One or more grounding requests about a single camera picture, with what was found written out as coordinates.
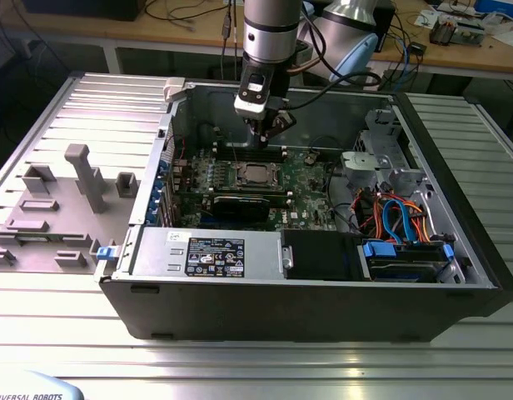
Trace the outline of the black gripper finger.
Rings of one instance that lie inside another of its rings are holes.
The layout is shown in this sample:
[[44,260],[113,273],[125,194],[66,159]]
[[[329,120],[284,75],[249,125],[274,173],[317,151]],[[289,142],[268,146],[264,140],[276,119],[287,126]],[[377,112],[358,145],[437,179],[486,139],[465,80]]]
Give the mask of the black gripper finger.
[[287,110],[281,110],[272,119],[267,129],[267,138],[272,139],[296,125],[296,118]]
[[249,133],[249,142],[255,149],[264,149],[268,145],[266,130],[268,129],[268,117],[264,115],[260,119],[245,118]]

